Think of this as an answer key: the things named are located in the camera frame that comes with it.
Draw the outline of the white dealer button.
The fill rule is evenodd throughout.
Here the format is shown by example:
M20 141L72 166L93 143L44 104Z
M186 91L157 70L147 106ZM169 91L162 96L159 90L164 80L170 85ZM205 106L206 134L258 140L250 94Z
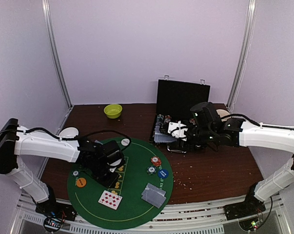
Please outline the white dealer button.
M121 145L124 146L124 147L129 146L130 143L131 143L131 140L128 139L128 138L124 138L124 139L121 140Z

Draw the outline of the green white small chip stack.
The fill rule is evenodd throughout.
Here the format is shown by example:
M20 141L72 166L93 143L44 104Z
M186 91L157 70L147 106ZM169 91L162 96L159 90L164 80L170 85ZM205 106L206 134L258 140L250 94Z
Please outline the green white small chip stack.
M80 176L80 171L75 170L75 171L72 172L72 177L79 178L79 176Z

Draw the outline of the orange big blind button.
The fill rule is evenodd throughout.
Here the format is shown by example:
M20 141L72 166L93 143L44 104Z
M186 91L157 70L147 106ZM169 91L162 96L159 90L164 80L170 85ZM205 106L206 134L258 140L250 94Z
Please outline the orange big blind button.
M76 180L76 186L78 188L84 188L87 184L87 180L83 177L80 177Z

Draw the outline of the ten of diamonds card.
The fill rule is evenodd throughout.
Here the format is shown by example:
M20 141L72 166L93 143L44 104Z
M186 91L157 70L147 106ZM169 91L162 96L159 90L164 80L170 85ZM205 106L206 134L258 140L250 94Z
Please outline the ten of diamonds card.
M121 196L105 190L101 194L101 196L98 200L98 203L102 204L108 208L111 208L113 210L117 210L121 201L122 201Z

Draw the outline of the blue playing card deck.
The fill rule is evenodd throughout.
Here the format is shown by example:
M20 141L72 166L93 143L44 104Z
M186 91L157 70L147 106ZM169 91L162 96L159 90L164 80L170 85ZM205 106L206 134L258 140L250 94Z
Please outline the blue playing card deck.
M170 135L161 133L160 126L156 125L154 129L153 140L155 143L170 143L174 142L176 139Z

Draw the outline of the red cream poker chip stack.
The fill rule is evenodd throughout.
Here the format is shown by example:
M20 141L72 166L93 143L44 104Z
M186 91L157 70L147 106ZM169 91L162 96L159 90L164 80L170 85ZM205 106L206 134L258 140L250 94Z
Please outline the red cream poker chip stack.
M152 157L151 162L156 167L159 167L161 165L161 159L157 156Z

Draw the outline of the blue small blind button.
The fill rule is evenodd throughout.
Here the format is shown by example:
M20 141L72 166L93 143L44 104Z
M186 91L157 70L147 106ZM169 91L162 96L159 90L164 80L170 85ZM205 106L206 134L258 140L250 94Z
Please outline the blue small blind button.
M166 179L169 176L169 172L166 169L160 169L157 173L158 177L161 179Z

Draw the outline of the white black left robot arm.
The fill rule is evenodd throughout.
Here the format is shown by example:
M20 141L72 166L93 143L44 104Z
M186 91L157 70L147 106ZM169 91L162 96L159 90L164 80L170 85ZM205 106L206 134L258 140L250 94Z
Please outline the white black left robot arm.
M61 206L53 189L32 173L21 156L76 163L89 170L97 183L111 188L118 180L117 168L125 164L124 150L115 140L91 141L89 137L95 134L81 136L77 128L66 128L55 135L42 127L28 129L11 118L0 130L0 174L10 177L50 216L57 216Z

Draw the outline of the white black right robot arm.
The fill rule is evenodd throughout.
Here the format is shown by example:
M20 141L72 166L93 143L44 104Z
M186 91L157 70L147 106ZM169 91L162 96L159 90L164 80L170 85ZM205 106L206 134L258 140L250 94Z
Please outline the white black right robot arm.
M248 188L280 169L291 153L263 147L221 146L188 151L164 152L174 172L174 189L169 204L225 199L244 195Z

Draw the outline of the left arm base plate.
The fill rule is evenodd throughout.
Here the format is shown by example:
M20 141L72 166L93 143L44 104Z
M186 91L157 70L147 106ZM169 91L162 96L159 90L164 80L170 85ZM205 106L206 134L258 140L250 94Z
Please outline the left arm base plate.
M56 202L56 206L52 208L46 208L42 204L36 204L35 211L46 217L55 218L59 220L75 221L77 211L72 205Z

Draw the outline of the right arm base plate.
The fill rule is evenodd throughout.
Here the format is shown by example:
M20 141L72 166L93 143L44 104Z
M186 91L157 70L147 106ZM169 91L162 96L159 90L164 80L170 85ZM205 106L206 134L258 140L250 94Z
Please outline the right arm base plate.
M234 220L251 215L256 215L258 211L266 211L266 207L263 202L249 203L243 201L224 206L224 213L227 220Z

